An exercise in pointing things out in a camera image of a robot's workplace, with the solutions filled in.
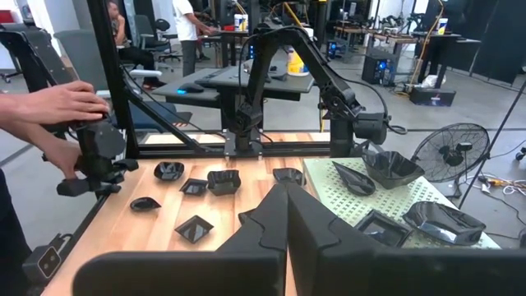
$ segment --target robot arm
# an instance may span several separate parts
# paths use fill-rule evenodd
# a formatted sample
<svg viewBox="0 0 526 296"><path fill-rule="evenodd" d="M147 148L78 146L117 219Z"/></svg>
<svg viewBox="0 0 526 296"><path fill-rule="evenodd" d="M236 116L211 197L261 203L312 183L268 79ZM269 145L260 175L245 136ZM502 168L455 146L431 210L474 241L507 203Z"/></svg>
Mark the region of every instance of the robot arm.
<svg viewBox="0 0 526 296"><path fill-rule="evenodd" d="M320 87L323 100L320 107L328 110L328 118L331 120L331 141L335 140L333 128L337 128L333 127L333 122L337 121L341 126L345 126L345 131L340 135L350 137L349 142L352 142L353 133L376 144L384 142L389 119L384 113L362 112L364 108L356 101L353 90L328 66L328 62L305 30L296 26L277 30L258 28L251 38L256 52L247 92L242 94L245 99L236 113L236 122L230 127L239 138L248 138L250 130L263 118L262 95L272 57L280 46L292 45ZM240 141L238 144L238 149L248 149L250 145L248 141Z"/></svg>

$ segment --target black fan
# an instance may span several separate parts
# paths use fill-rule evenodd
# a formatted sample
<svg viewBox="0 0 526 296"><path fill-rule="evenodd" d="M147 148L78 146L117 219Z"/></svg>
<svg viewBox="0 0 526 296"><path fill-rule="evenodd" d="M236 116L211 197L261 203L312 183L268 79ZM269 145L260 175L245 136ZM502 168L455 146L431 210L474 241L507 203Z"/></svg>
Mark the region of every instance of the black fan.
<svg viewBox="0 0 526 296"><path fill-rule="evenodd" d="M490 137L477 124L456 123L428 136L411 160L424 169L429 182L447 182L467 173L487 157Z"/></svg>

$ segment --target electric fan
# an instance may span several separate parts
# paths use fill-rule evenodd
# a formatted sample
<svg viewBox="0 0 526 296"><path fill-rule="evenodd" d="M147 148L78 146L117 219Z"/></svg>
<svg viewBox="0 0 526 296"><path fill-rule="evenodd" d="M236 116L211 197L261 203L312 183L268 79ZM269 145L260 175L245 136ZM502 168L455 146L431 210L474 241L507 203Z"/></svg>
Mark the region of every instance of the electric fan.
<svg viewBox="0 0 526 296"><path fill-rule="evenodd" d="M429 182L455 180L487 157L490 137L477 124L456 123L428 136L411 160L424 169Z"/></svg>

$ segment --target pegboard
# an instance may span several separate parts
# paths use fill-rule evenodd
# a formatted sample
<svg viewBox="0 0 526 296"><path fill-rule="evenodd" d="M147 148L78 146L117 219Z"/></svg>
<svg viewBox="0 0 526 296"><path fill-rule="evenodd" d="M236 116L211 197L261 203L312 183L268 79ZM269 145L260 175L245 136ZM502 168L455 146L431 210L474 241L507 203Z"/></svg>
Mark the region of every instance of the pegboard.
<svg viewBox="0 0 526 296"><path fill-rule="evenodd" d="M352 226L356 225L373 209L380 211L401 224L407 225L402 219L402 215L417 201L435 201L456 209L456 206L436 190L424 177L418 178L407 186L391 190L384 189L375 181L375 193L368 197L354 196L343 185L336 168L332 164L333 161L367 175L365 164L361 158L305 159L303 161L303 172L321 203ZM452 246L437 242L432 238L426 237L425 234L413 231L403 247ZM482 234L478 244L471 247L500 248L486 234Z"/></svg>

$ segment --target wooden table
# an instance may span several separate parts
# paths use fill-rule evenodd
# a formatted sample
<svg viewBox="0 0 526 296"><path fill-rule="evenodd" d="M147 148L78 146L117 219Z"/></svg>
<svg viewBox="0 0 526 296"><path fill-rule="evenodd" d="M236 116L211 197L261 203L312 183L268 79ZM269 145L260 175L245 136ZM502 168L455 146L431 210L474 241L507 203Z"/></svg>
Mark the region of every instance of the wooden table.
<svg viewBox="0 0 526 296"><path fill-rule="evenodd" d="M328 133L269 134L274 141L327 141ZM205 143L217 141L212 135L194 136ZM171 135L150 136L146 143L174 143ZM302 170L302 159L264 158L263 160L167 160L185 165L184 175L174 183L161 183L154 168L162 160L140 160L137 171L126 173L122 190L111 195L93 219L84 235L64 261L44 291L45 296L72 294L72 281L78 269L89 259L116 251L213 251L240 227L238 213L258 206L275 184L272 169ZM206 179L212 170L238 169L242 186L231 197L217 198L207 192L203 197L185 196L179 191L188 178ZM139 197L153 197L162 207L148 213L134 213L129 204ZM214 228L200 242L192 245L173 231L199 215ZM288 262L286 295L296 295L293 273Z"/></svg>

